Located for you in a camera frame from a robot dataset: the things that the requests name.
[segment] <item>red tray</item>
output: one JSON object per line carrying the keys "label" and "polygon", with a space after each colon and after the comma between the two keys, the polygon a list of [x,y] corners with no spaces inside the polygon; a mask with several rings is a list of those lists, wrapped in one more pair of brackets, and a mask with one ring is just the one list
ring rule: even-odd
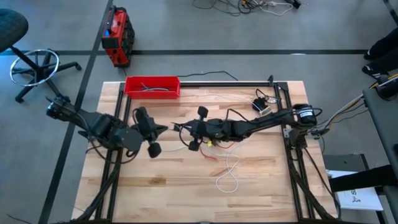
{"label": "red tray", "polygon": [[[164,90],[145,90],[166,88]],[[180,80],[176,76],[135,76],[127,77],[124,93],[132,99],[177,99],[180,97]]]}

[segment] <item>black chair seat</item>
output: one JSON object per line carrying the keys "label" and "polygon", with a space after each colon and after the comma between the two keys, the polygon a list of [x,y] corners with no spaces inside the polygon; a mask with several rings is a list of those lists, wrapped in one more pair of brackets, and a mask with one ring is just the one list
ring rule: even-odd
{"label": "black chair seat", "polygon": [[20,40],[28,27],[26,18],[19,12],[0,9],[0,53]]}

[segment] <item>red wire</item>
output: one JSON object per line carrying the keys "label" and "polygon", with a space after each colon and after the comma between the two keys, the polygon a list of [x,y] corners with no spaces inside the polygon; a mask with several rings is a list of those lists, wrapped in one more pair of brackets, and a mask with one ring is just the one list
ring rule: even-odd
{"label": "red wire", "polygon": [[216,146],[222,148],[222,149],[229,149],[231,146],[233,146],[235,144],[235,142],[232,142],[232,144],[230,144],[229,146],[225,147],[225,146],[220,146],[219,144],[216,144]]}
{"label": "red wire", "polygon": [[204,154],[201,148],[199,148],[199,149],[200,149],[200,153],[203,155],[203,157],[205,159],[212,159],[212,160],[215,160],[215,161],[217,160],[217,158],[215,158],[213,156],[207,156],[206,154]]}

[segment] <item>red power station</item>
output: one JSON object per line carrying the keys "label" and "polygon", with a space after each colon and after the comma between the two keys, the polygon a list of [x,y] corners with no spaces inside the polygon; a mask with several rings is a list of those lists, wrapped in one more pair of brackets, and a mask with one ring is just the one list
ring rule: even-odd
{"label": "red power station", "polygon": [[101,42],[115,67],[130,66],[135,35],[126,9],[112,6]]}

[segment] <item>wooden board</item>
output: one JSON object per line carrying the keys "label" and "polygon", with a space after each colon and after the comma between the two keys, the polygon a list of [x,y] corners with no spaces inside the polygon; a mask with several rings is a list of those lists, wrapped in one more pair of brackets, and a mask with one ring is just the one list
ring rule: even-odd
{"label": "wooden board", "polygon": [[[303,82],[288,82],[292,104],[307,103]],[[98,104],[101,113],[114,114],[119,82],[103,85]],[[233,108],[248,119],[257,116],[251,104],[244,99],[212,94],[230,94],[252,101],[255,87],[201,87],[182,88],[177,100],[133,100],[131,111],[145,106],[148,114],[158,124],[172,127],[171,122],[184,123],[198,118],[199,106],[209,109],[208,119],[224,118],[227,108]],[[272,88],[260,88],[273,96]],[[123,99],[124,111],[126,97]],[[241,119],[231,113],[231,119]],[[187,131],[183,139],[190,141]],[[183,144],[178,133],[166,131],[158,142],[165,151],[177,149]],[[318,142],[308,139],[308,150],[326,179],[325,166]],[[239,164],[233,170],[239,183],[237,191],[227,194],[216,188],[215,180],[227,172],[226,158],[217,161],[205,159],[199,152],[187,148],[163,152],[151,159],[147,144],[139,155],[122,165],[116,197],[114,222],[294,222],[297,221],[290,186],[286,155],[280,126],[253,134],[232,154],[239,156]],[[211,147],[216,153],[228,153],[229,149]],[[229,167],[236,158],[229,159]],[[336,215],[333,200],[317,175],[308,157],[304,155],[311,191],[332,215]],[[100,189],[104,160],[94,151],[86,156],[81,174],[73,218],[78,217]],[[223,190],[233,190],[234,180],[226,176],[219,182]],[[304,214],[307,217],[304,199]],[[108,209],[108,198],[104,212]]]}

